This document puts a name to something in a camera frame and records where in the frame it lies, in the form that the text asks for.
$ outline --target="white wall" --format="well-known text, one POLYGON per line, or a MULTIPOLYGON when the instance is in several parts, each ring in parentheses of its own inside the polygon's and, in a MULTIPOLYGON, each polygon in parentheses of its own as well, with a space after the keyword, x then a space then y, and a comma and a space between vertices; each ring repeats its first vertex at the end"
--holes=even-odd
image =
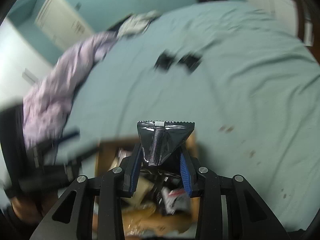
MULTIPOLYGON (((25 69, 40 80, 52 70, 52 65, 5 19, 0 26, 0 109, 10 101, 22 100, 31 88, 30 81, 22 77, 25 69)), ((0 181, 4 180, 4 170, 6 167, 0 148, 0 181)), ((0 206, 7 203, 0 183, 0 206)))

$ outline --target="bed sheet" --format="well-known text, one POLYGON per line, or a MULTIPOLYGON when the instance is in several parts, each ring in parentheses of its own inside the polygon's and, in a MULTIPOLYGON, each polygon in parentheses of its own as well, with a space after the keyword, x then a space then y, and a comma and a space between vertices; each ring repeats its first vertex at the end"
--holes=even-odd
MULTIPOLYGON (((137 135, 137 122, 195 122, 200 161, 242 174, 287 230, 306 229, 320 206, 320 68, 281 23, 244 2, 169 12, 142 35, 121 39, 80 89, 65 130, 81 138, 58 159, 101 138, 137 135), (153 66, 164 51, 192 51, 189 74, 153 66)), ((83 173, 94 176, 94 158, 83 173)))

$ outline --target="brown stain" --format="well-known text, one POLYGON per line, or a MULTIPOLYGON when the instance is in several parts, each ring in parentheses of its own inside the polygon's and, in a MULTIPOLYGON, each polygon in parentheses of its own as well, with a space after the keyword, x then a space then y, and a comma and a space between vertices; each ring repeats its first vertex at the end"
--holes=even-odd
POLYGON ((231 126, 230 128, 228 128, 228 129, 226 130, 226 133, 230 133, 230 132, 232 132, 232 131, 233 131, 233 129, 234 129, 234 127, 233 127, 233 126, 231 126))
POLYGON ((252 151, 250 152, 249 158, 252 158, 255 154, 256 154, 256 151, 255 151, 255 150, 252 150, 252 151))

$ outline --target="black plastic packet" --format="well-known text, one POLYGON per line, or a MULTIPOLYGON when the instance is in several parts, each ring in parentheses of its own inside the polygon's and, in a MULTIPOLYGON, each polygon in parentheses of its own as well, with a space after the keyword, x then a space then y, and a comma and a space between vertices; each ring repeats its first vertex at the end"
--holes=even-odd
POLYGON ((191 122, 138 122, 138 133, 143 150, 142 172, 180 178, 179 146, 195 128, 191 122))

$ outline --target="crumpled fabric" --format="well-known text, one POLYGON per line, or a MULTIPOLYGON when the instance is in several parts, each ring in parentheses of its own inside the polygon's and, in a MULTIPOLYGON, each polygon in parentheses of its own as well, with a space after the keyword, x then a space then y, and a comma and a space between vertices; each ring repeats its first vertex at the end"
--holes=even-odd
POLYGON ((52 72, 31 88, 23 98, 26 149, 44 139, 60 137, 75 89, 116 41, 116 32, 101 32, 76 43, 63 53, 52 72))
POLYGON ((144 33, 148 29, 150 23, 160 16, 161 14, 156 10, 148 13, 132 15, 119 28, 117 38, 119 39, 123 36, 132 36, 138 33, 144 33))

